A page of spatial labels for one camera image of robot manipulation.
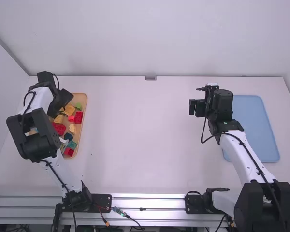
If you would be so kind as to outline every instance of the black clamp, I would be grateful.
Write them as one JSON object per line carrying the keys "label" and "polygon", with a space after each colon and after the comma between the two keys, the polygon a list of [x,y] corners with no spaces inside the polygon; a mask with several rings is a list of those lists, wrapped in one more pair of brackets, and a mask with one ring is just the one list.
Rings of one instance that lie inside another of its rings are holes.
{"label": "black clamp", "polygon": [[213,206],[212,193],[226,192],[228,188],[208,188],[203,196],[197,191],[190,191],[185,196],[185,211],[187,214],[224,214]]}

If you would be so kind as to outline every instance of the metal frame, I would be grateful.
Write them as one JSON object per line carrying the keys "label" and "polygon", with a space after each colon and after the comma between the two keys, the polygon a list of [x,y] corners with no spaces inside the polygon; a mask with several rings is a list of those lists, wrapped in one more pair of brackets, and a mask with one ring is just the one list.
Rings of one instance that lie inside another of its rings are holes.
{"label": "metal frame", "polygon": [[[188,215],[184,194],[112,194],[112,206],[127,212],[142,226],[217,226],[222,215]],[[60,196],[0,196],[0,224],[52,224]],[[78,225],[104,225],[99,213],[76,213]],[[135,223],[111,212],[103,214],[113,226]],[[72,213],[62,213],[60,224],[73,225]]]}

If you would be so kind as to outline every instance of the teal block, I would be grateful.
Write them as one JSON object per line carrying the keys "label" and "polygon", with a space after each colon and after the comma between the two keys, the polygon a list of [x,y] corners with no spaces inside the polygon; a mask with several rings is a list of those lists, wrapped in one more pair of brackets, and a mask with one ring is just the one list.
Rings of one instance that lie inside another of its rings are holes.
{"label": "teal block", "polygon": [[69,141],[67,147],[69,147],[69,148],[75,150],[76,147],[77,147],[77,143],[76,143],[76,142],[73,142],[73,141]]}

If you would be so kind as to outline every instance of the yellow block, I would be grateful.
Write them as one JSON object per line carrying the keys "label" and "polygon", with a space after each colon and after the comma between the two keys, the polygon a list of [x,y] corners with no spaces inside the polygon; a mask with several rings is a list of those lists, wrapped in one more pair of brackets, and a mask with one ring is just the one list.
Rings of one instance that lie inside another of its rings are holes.
{"label": "yellow block", "polygon": [[75,112],[75,107],[72,106],[71,104],[67,104],[65,107],[65,111],[63,111],[63,108],[61,108],[61,111],[63,111],[64,114],[67,116],[71,116]]}
{"label": "yellow block", "polygon": [[69,125],[69,130],[70,130],[73,134],[75,134],[75,133],[76,133],[76,125],[75,125],[75,124],[70,124],[70,125]]}
{"label": "yellow block", "polygon": [[54,120],[54,122],[56,123],[62,123],[62,121],[63,121],[63,115],[58,115]]}

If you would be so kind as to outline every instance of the green block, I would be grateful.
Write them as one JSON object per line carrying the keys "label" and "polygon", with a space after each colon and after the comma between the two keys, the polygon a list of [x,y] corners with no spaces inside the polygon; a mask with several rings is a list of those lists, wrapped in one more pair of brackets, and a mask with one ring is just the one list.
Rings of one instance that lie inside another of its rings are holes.
{"label": "green block", "polygon": [[80,110],[80,111],[83,110],[83,107],[82,107],[81,103],[79,103],[79,102],[75,105],[75,108]]}
{"label": "green block", "polygon": [[69,141],[67,147],[69,147],[69,148],[75,150],[76,147],[77,147],[77,143],[76,143],[76,142],[73,142],[73,141]]}

